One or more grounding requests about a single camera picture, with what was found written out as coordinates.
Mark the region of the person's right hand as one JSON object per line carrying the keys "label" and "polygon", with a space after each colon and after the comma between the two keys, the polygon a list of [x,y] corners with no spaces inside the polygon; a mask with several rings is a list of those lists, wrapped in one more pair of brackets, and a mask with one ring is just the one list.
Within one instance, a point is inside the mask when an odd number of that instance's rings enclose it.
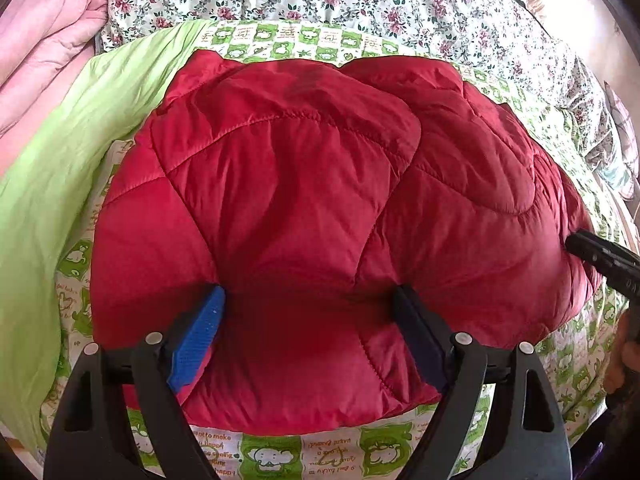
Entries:
{"label": "person's right hand", "polygon": [[607,394],[614,393],[625,382],[625,370],[640,370],[640,347],[627,339],[629,310],[626,310],[618,322],[612,345],[608,367],[603,379],[603,388]]}

